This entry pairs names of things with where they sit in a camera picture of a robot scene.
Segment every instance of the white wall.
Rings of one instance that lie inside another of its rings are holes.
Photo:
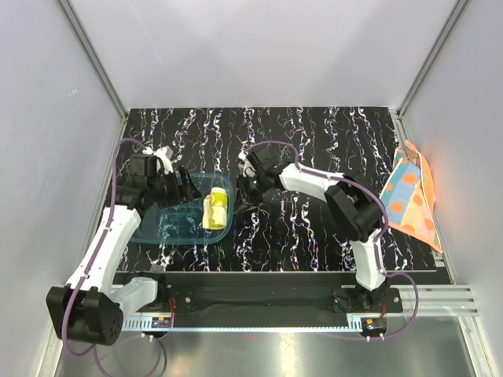
[[[54,0],[0,2],[0,365],[33,376],[120,130]]]
[[[502,19],[500,0],[472,2],[406,113],[433,170],[446,252],[459,282],[472,286],[501,371]]]
[[[455,0],[72,0],[126,106],[400,105]]]

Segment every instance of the blue plastic tray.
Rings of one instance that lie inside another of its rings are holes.
[[[176,207],[160,209],[156,204],[145,214],[131,240],[138,243],[194,245],[220,241],[229,232],[234,213],[232,181],[220,173],[190,173],[202,198]],[[229,196],[227,226],[223,230],[203,229],[203,201],[213,187],[222,187]]]

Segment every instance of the black patterned tabletop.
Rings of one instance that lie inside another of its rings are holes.
[[[169,145],[173,162],[194,172],[223,172],[233,181],[238,154],[265,140],[287,141],[302,163],[351,175],[361,171],[380,192],[398,145],[386,108],[154,108],[131,110],[124,137],[152,148]],[[119,170],[137,152],[124,145]],[[325,203],[297,192],[273,192],[257,210],[235,218],[220,242],[200,246],[129,243],[119,270],[347,271],[349,243],[337,236]],[[388,270],[434,270],[431,248],[391,230],[384,235]]]

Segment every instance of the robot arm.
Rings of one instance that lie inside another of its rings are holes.
[[[240,160],[242,175],[237,185],[244,203],[256,205],[262,202],[264,192],[280,189],[303,192],[328,204],[338,232],[350,240],[353,248],[360,300],[364,306],[378,302],[388,287],[381,270],[380,239],[376,239],[383,215],[373,200],[347,183],[349,180],[361,185],[362,177],[280,163],[279,157],[266,148],[241,153]]]
[[[85,280],[68,322],[67,333],[71,340],[110,346],[119,337],[125,318],[142,306],[156,309],[166,302],[166,290],[154,279],[137,277],[113,292],[112,282],[128,241],[154,203],[164,208],[201,197],[183,167],[178,168],[182,180],[178,183],[171,155],[172,151],[165,147],[157,151],[147,148],[143,154],[131,156],[128,174],[117,186],[116,197],[112,198],[116,204],[112,223],[107,227],[111,208],[105,208],[96,236],[79,267],[64,287],[52,287],[46,297],[58,338],[61,339],[70,296],[83,276]]]

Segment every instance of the orange polka dot cloth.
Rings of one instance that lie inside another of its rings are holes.
[[[410,141],[406,142],[405,150],[396,148],[393,172],[380,199],[390,218],[390,227],[417,238],[442,253],[433,222],[435,189],[430,166]]]

